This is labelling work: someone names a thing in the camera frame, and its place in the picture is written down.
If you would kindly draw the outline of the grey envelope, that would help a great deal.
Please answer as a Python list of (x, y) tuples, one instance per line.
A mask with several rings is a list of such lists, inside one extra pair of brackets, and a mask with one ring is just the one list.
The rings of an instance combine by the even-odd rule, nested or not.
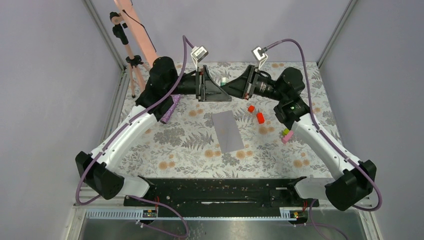
[(240, 130), (231, 110), (213, 113), (211, 118), (223, 154), (244, 149)]

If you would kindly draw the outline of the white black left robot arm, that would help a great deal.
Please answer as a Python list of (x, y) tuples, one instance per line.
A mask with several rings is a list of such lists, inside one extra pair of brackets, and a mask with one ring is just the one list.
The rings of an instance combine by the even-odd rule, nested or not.
[(231, 96), (211, 80), (206, 68), (177, 73), (174, 61), (157, 58), (149, 71), (145, 90), (124, 121), (90, 153), (75, 157), (83, 183), (99, 197), (110, 200), (118, 195), (134, 195), (144, 206), (152, 204), (155, 192), (139, 177), (119, 175), (121, 160), (141, 135), (160, 121), (171, 108), (173, 94), (195, 95), (200, 102), (230, 102)]

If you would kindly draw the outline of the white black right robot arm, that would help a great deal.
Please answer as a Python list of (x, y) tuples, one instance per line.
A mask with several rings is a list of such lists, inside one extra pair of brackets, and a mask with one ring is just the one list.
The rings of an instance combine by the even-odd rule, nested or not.
[(258, 95), (276, 100), (278, 104), (273, 110), (278, 121), (302, 139), (329, 170), (331, 180), (302, 178), (289, 189), (286, 198), (291, 205), (299, 206), (306, 199), (321, 199), (340, 211), (351, 207), (360, 209), (357, 203), (375, 189), (377, 167), (371, 160), (360, 160), (328, 133), (302, 99), (305, 87), (304, 76), (297, 68), (288, 67), (273, 80), (249, 65), (242, 75), (222, 89), (239, 99), (248, 100)]

